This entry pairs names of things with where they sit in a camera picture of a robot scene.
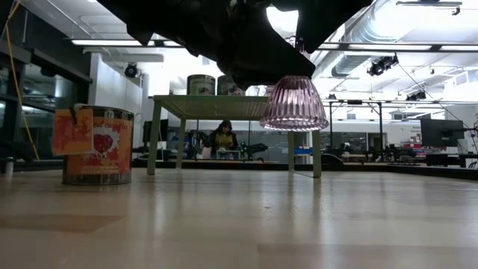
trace black hair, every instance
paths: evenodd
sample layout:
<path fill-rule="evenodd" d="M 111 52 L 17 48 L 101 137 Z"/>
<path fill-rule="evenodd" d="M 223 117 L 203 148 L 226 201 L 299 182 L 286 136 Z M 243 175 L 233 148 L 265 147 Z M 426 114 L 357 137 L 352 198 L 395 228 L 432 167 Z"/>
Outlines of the black hair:
<path fill-rule="evenodd" d="M 226 135 L 230 135 L 232 131 L 232 123 L 230 120 L 223 120 L 221 124 L 217 127 L 217 131 L 222 133 L 223 132 L 223 127 L 229 127 L 229 132 L 226 133 Z"/>

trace wooden floor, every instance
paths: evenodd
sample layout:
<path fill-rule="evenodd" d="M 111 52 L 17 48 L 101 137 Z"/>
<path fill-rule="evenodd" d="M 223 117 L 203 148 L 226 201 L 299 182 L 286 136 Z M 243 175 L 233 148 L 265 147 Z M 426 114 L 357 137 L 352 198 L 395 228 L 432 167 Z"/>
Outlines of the wooden floor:
<path fill-rule="evenodd" d="M 478 268 L 478 185 L 392 173 L 0 179 L 0 268 Z"/>

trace black cable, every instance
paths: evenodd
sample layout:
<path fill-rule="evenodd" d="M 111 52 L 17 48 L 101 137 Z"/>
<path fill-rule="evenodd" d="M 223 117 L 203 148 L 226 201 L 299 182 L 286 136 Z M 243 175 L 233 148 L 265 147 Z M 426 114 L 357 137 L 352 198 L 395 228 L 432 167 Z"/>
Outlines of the black cable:
<path fill-rule="evenodd" d="M 433 96 L 431 94 L 429 94 L 420 84 L 418 84 L 418 82 L 408 73 L 406 72 L 406 70 L 402 67 L 401 64 L 397 64 L 402 70 L 403 72 L 405 72 L 405 74 L 424 92 L 426 93 L 433 101 L 437 102 L 446 112 L 448 112 L 450 115 L 452 115 L 455 119 L 463 122 L 463 125 L 467 128 L 467 129 L 470 129 L 470 126 L 468 126 L 463 120 L 460 120 L 457 116 L 455 116 L 455 114 L 451 113 L 451 111 L 449 111 L 447 108 L 445 108 L 438 100 L 436 100 L 435 98 L 433 98 Z M 477 142 L 475 141 L 475 134 L 470 131 L 471 133 L 471 139 L 473 140 L 473 144 L 475 146 L 475 150 L 477 151 L 477 154 L 478 154 L 478 146 L 477 146 Z"/>

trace woman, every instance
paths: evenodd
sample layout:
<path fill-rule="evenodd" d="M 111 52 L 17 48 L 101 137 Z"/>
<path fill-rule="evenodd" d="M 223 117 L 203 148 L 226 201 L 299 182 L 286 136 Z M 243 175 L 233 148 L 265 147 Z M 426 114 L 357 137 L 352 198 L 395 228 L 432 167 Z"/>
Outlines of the woman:
<path fill-rule="evenodd" d="M 236 134 L 232 132 L 232 124 L 224 120 L 216 130 L 209 135 L 211 143 L 211 155 L 215 156 L 218 149 L 235 150 L 239 146 Z"/>

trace table leg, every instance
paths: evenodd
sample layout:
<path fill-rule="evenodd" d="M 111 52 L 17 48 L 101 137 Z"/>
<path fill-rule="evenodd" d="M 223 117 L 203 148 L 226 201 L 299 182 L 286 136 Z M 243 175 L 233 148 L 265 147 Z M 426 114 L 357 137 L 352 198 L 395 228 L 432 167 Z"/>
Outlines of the table leg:
<path fill-rule="evenodd" d="M 176 169 L 181 169 L 182 155 L 184 150 L 184 133 L 186 132 L 186 119 L 181 119 L 181 125 L 179 126 L 179 144 L 178 155 L 176 156 Z"/>
<path fill-rule="evenodd" d="M 288 160 L 289 160 L 289 171 L 294 171 L 294 133 L 288 132 L 287 133 L 287 141 L 288 141 Z"/>
<path fill-rule="evenodd" d="M 314 178 L 322 176 L 322 152 L 320 152 L 320 131 L 312 132 L 312 167 L 314 168 Z"/>
<path fill-rule="evenodd" d="M 156 155 L 158 154 L 159 125 L 161 124 L 161 103 L 155 102 L 152 111 L 151 134 L 149 137 L 148 175 L 154 175 L 156 170 Z"/>

